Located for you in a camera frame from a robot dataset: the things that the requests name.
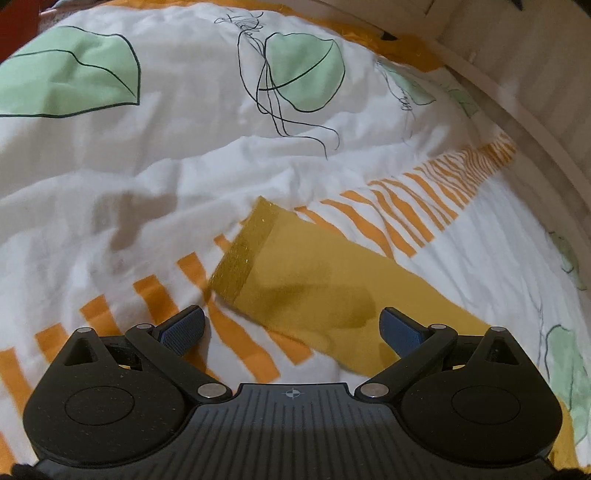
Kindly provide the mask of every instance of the orange and white stripes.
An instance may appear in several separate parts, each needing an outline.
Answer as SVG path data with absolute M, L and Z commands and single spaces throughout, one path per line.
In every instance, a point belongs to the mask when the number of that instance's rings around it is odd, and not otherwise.
M 347 190 L 295 211 L 302 218 L 388 258 L 395 258 L 398 254 L 412 257 L 451 225 L 476 196 L 479 186 L 509 163 L 514 152 L 513 143 L 502 134 L 482 148 L 465 148 L 441 155 L 396 178 L 376 179 L 362 188 Z M 230 240 L 222 234 L 213 239 L 213 243 L 225 252 Z M 242 362 L 253 380 L 266 383 L 279 378 L 277 358 L 261 345 L 260 338 L 256 341 L 252 333 L 216 302 L 208 286 L 207 272 L 197 254 L 192 252 L 178 259 L 174 268 L 193 285 L 196 294 L 200 294 L 212 332 Z M 132 287 L 145 303 L 153 323 L 162 323 L 179 311 L 170 292 L 156 275 L 140 278 Z M 80 314 L 99 335 L 121 334 L 104 295 L 83 305 Z M 267 340 L 277 346 L 276 351 L 292 364 L 301 364 L 312 357 L 313 352 L 306 345 L 275 332 L 265 332 Z M 39 352 L 48 363 L 67 338 L 68 333 L 61 323 L 34 335 Z M 219 378 L 220 375 L 208 368 L 210 366 L 206 365 L 201 351 L 195 347 L 185 359 Z M 0 380 L 16 411 L 22 414 L 33 385 L 26 379 L 14 348 L 0 351 Z M 6 438 L 0 433 L 0 472 L 8 471 L 14 458 Z

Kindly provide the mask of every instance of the crosshair logo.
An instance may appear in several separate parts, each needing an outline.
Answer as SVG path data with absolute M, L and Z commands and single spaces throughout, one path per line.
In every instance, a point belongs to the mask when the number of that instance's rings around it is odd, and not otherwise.
M 285 392 L 284 395 L 286 397 L 294 399 L 296 397 L 299 397 L 300 395 L 303 395 L 303 393 L 299 390 L 296 390 L 295 388 L 292 388 L 291 390 L 288 390 L 287 392 Z

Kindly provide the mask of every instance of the bed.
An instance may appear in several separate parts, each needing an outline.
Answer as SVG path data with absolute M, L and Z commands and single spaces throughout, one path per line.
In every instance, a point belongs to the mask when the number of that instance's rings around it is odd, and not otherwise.
M 22 410 L 81 326 L 117 335 L 196 303 L 210 322 L 188 360 L 234 390 L 364 381 L 211 295 L 259 196 L 508 327 L 590 463 L 586 157 L 473 55 L 480 30 L 459 40 L 476 3 L 115 0 L 1 64 L 0 469 L 34 461 Z

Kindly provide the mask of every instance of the metal screw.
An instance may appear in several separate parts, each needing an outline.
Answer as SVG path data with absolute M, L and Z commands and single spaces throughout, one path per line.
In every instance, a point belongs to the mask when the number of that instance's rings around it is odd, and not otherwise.
M 221 383 L 206 383 L 197 389 L 197 393 L 205 398 L 221 397 L 226 392 L 225 385 Z
M 361 393 L 369 398 L 379 398 L 388 395 L 390 389 L 381 383 L 366 383 L 361 385 Z

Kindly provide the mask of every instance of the red fabric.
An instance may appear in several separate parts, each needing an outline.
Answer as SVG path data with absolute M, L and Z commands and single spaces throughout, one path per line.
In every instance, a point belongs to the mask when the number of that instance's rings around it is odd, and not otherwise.
M 0 61 L 37 35 L 39 0 L 12 0 L 0 11 Z

